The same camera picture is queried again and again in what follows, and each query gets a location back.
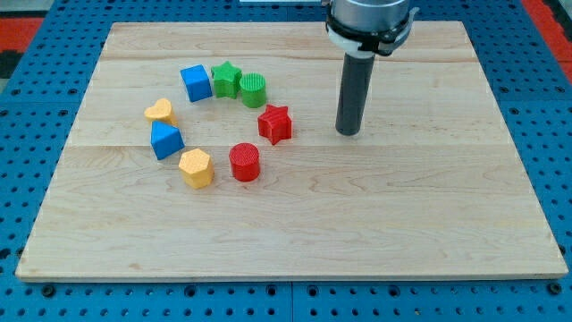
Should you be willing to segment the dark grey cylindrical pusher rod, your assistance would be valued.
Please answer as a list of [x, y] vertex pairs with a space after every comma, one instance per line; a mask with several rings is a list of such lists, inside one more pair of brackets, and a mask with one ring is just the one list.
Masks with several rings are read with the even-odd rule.
[[373, 67], [373, 56], [344, 56], [335, 122], [335, 129], [341, 135], [353, 136], [361, 129]]

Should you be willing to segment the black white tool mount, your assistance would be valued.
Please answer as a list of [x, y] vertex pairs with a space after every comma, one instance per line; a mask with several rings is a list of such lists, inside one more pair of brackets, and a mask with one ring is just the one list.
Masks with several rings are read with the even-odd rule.
[[419, 8], [414, 7], [396, 27], [389, 30], [361, 31], [342, 24], [329, 10], [325, 28], [331, 42], [352, 57], [390, 56], [407, 40], [418, 11]]

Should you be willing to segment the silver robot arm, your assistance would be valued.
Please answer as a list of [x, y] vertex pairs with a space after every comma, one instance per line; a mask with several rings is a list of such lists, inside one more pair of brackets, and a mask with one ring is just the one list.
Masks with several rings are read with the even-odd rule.
[[406, 42], [418, 11], [409, 0], [333, 0], [327, 5], [328, 38], [344, 51], [338, 133], [359, 133], [374, 60], [392, 55]]

